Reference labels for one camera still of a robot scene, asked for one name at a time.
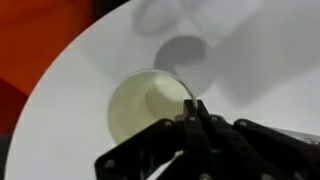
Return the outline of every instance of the white table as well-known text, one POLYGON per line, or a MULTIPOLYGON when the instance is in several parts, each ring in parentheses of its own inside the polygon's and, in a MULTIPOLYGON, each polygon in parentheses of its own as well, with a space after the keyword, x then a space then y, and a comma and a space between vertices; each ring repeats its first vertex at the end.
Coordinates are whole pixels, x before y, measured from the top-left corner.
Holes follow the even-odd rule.
POLYGON ((243 117, 320 134, 319 1, 259 1, 214 46, 181 11, 159 16, 159 2, 122 6, 61 53, 23 110, 7 180, 95 179, 95 159, 114 146, 106 125, 110 93, 144 68, 176 73, 230 123, 243 117))

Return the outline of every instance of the orange fabric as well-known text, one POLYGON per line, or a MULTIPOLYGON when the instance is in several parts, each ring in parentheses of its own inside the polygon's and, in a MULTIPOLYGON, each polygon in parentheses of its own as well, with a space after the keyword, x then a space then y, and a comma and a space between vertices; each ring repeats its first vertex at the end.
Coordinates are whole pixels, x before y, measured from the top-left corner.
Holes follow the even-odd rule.
POLYGON ((0 79, 0 135, 12 131, 27 96, 0 79))
POLYGON ((52 61, 93 21, 92 0, 2 0, 0 78, 29 95, 52 61))

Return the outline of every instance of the robotic hand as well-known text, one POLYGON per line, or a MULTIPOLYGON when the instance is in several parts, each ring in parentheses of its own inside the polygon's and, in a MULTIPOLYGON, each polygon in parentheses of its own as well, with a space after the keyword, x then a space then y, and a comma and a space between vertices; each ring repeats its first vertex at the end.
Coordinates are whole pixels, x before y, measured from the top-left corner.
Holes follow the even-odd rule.
POLYGON ((201 100, 185 101, 181 119, 162 119, 95 163, 97 180, 319 180, 320 146, 246 119, 228 124, 201 100))

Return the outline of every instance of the cup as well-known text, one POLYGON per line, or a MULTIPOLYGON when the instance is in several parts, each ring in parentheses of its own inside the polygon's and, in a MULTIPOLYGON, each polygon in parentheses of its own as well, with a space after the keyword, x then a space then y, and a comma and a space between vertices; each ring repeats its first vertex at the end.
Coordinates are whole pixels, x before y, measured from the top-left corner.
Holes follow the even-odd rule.
POLYGON ((108 126, 117 144, 154 122, 183 113, 185 99, 195 98, 177 77, 160 70, 142 70, 125 77, 112 93, 108 126))

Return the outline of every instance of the white surface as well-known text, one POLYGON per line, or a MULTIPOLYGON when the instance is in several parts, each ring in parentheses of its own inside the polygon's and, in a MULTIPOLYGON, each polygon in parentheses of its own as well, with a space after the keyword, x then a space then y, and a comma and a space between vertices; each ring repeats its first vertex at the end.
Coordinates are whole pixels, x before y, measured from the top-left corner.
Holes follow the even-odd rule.
POLYGON ((93 162, 113 146, 106 127, 110 92, 143 68, 177 74, 229 122, 243 117, 320 134, 319 1, 259 1, 214 47, 206 42, 215 36, 186 19, 189 11, 162 2, 168 1, 126 4, 57 58, 21 115, 7 180, 94 180, 93 162))

